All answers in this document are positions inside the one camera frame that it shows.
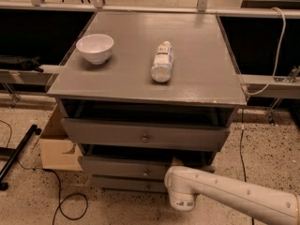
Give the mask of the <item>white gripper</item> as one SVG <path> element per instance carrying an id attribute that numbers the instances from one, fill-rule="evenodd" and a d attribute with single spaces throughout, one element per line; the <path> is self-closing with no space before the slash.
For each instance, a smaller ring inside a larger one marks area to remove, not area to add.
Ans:
<path id="1" fill-rule="evenodd" d="M 181 159 L 174 157 L 172 159 L 172 165 L 173 166 L 183 166 L 183 162 Z M 169 168 L 168 171 L 166 172 L 165 178 L 164 178 L 164 185 L 165 185 L 170 197 L 173 195 L 172 175 L 173 175 L 173 168 Z"/>

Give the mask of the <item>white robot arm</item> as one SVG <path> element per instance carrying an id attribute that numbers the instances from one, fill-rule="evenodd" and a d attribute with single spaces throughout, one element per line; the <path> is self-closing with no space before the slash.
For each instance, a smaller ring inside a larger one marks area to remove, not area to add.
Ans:
<path id="1" fill-rule="evenodd" d="M 267 225 L 300 225 L 300 196 L 182 165 L 174 158 L 164 184 L 171 207 L 189 212 L 203 195 Z"/>

